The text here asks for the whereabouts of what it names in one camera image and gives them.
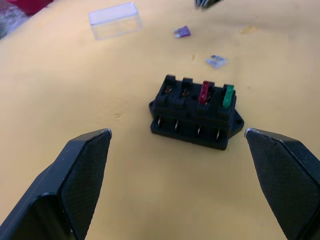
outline clear plastic box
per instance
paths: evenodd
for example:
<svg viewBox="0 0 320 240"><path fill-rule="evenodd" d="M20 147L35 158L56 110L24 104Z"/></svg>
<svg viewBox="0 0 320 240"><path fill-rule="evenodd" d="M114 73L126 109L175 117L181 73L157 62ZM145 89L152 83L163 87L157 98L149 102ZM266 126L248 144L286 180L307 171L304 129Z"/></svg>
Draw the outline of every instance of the clear plastic box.
<svg viewBox="0 0 320 240"><path fill-rule="evenodd" d="M90 24L97 40L133 32L142 28L133 2L90 12Z"/></svg>

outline red blade fuse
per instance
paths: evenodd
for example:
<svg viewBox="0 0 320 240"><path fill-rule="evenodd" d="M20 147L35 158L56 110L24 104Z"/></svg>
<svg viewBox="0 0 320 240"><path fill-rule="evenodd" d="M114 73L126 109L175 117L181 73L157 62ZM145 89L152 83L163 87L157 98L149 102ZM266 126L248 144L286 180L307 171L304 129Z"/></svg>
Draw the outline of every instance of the red blade fuse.
<svg viewBox="0 0 320 240"><path fill-rule="evenodd" d="M198 98L198 102L202 105L205 105L208 101L209 86L210 86L210 83L208 81L204 81L202 84L200 95Z"/></svg>

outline yellow tablecloth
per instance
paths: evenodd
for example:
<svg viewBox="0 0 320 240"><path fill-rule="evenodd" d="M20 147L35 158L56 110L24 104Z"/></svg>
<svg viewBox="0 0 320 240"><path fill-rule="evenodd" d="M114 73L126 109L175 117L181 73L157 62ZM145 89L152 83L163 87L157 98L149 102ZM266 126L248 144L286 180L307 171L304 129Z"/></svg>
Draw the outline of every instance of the yellow tablecloth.
<svg viewBox="0 0 320 240"><path fill-rule="evenodd" d="M320 157L320 2L136 0L143 29L96 41L88 13L121 3L56 0L0 42L0 223L68 140L111 128L87 240L285 240L244 132L226 151L153 135L148 103L166 74L234 84L245 127Z"/></svg>

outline purple blade fuse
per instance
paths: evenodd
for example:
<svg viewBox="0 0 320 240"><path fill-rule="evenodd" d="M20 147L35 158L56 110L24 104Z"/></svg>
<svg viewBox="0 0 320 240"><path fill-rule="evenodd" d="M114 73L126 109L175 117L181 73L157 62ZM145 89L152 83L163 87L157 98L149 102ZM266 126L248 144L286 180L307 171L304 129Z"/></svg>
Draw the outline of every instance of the purple blade fuse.
<svg viewBox="0 0 320 240"><path fill-rule="evenodd" d="M187 26L184 26L182 28L175 30L174 33L176 34L175 35L176 38L183 38L191 35L190 30Z"/></svg>

